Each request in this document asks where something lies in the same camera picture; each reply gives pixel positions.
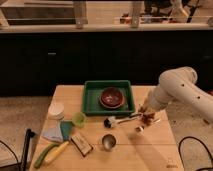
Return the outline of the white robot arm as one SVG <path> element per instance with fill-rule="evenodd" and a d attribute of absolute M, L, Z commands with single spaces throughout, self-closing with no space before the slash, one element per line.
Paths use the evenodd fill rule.
<path fill-rule="evenodd" d="M 196 86 L 197 73 L 191 67 L 164 71 L 158 85 L 151 89 L 142 105 L 145 115 L 161 111 L 174 99 L 194 108 L 202 118 L 213 124 L 213 96 Z"/>

